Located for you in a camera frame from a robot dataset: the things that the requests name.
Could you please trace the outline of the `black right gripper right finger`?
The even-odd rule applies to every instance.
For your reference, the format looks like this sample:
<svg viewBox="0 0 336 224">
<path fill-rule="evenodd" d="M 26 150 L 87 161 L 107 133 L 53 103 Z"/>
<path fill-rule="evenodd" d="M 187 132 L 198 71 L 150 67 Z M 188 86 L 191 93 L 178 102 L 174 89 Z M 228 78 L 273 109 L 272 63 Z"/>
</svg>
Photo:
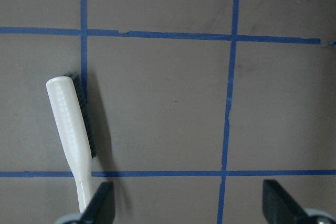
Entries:
<svg viewBox="0 0 336 224">
<path fill-rule="evenodd" d="M 335 223 L 335 217 L 317 209 L 303 209 L 274 179 L 263 181 L 262 212 L 267 223 Z"/>
</svg>

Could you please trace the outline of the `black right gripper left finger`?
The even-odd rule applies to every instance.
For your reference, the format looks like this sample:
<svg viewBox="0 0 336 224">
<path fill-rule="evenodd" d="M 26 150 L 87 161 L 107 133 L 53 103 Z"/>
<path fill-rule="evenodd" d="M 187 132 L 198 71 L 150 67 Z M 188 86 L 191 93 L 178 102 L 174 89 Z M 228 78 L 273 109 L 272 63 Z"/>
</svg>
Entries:
<svg viewBox="0 0 336 224">
<path fill-rule="evenodd" d="M 113 223 L 115 215 L 114 183 L 103 182 L 78 223 Z"/>
</svg>

